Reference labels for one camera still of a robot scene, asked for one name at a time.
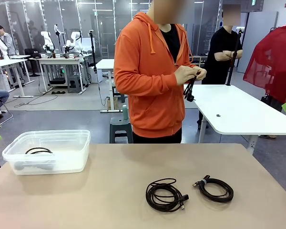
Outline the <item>person's left hand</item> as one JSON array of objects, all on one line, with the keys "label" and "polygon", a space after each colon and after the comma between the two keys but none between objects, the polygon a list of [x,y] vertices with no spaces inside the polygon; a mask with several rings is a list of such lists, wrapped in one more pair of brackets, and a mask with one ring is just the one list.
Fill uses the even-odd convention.
[{"label": "person's left hand", "polygon": [[206,77],[206,69],[203,69],[201,67],[195,66],[193,67],[194,71],[195,71],[195,80],[196,81],[201,81]]}]

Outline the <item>person's right hand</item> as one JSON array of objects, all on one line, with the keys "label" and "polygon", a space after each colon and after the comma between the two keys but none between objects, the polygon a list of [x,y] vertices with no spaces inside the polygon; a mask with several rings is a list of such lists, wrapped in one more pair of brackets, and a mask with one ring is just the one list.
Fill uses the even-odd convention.
[{"label": "person's right hand", "polygon": [[189,66],[180,66],[175,72],[177,85],[180,86],[190,79],[197,76],[198,68],[197,67],[189,67]]}]

